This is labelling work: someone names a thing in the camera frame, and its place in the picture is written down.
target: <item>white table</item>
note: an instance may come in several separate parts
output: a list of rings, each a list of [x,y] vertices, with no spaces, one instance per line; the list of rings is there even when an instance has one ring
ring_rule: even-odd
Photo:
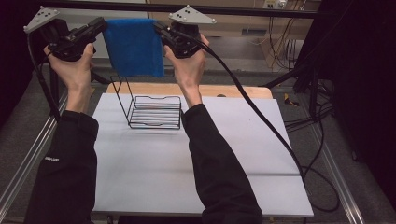
[[[123,102],[131,96],[121,94]],[[204,97],[220,133],[247,173],[269,217],[310,217],[313,211],[289,152],[241,98]],[[253,99],[289,142],[276,100]],[[182,98],[182,109],[187,110]],[[100,128],[94,212],[199,216],[188,137],[180,130],[131,129],[114,93],[105,93],[93,115]]]

